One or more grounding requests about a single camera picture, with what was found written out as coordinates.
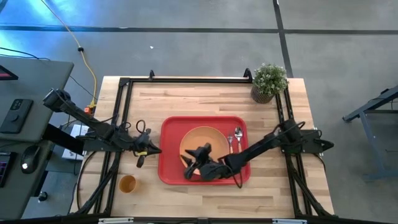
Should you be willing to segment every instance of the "small green plant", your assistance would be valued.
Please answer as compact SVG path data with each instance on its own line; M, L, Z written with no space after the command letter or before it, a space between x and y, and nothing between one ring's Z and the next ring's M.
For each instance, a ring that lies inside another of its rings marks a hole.
M264 63L255 70L253 85L266 95L275 95L283 91L288 84L285 78L286 70L277 65L265 65Z

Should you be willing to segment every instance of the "computer mouse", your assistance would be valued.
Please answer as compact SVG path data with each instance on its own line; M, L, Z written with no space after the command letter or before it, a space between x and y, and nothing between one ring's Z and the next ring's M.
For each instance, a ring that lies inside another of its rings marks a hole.
M39 163L40 147L33 145L25 149L21 156L21 169L24 174L33 173Z

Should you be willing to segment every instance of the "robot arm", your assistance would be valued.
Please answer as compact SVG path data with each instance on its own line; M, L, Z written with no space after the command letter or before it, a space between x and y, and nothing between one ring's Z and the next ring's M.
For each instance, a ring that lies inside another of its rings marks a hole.
M150 129L143 130L138 137L131 137L124 127L125 124L116 126L88 116L71 101L70 95L66 91L51 90L43 102L44 106L52 111L64 112L93 130L94 136L82 138L85 141L86 151L98 151L99 148L112 152L132 151L134 155L140 156L137 163L138 167L142 166L146 156L162 152L149 139Z
M307 141L303 138L304 135L300 130L304 124L304 122L296 124L293 119L289 119L276 126L271 133L265 135L263 139L246 150L240 153L228 154L219 158L217 162L209 156L211 152L210 144L205 144L196 150L185 150L185 152L195 158L195 162L181 155L182 159L188 164L188 167L184 171L184 177L191 179L193 171L199 169L201 178L205 181L229 178L240 173L242 167L251 159L269 149L279 146L302 147L305 141ZM325 140L313 139L313 141L321 147L322 151L333 147L333 143Z

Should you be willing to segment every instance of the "wooden table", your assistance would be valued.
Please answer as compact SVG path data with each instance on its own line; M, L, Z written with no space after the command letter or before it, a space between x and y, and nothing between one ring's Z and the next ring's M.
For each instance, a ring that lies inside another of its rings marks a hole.
M104 77L95 113L98 120L112 117L119 78ZM313 128L304 80L291 78L289 82L296 122L305 121L304 128ZM249 145L252 145L272 131L279 120L275 99L268 104L257 104L251 99L250 90L250 84L135 83L127 119L132 124L130 135L137 135L135 123L144 119L147 128L152 129L150 136L153 142L159 145L160 127L170 116L233 115L246 122ZM123 112L125 95L126 90L119 113ZM82 174L81 204L98 185L103 157L102 152L94 155ZM302 157L308 188L325 210L333 213L322 163L311 154L303 154ZM131 152L123 153L118 182L124 175L134 175L140 185L132 194L124 194L116 186L113 217L294 217L285 158L279 149L269 150L251 161L251 176L242 189L235 185L167 185L157 175L158 156L147 157L141 169L136 167L136 161ZM104 191L101 210L106 204L108 189L106 187ZM304 211L300 191L299 200ZM76 200L71 212L75 210Z

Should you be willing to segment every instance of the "small cup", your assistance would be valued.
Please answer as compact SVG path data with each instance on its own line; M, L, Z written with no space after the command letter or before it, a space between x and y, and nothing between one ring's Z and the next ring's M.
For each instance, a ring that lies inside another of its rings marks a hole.
M137 189L137 179L131 175L125 175L119 181L119 189L123 193L131 193Z

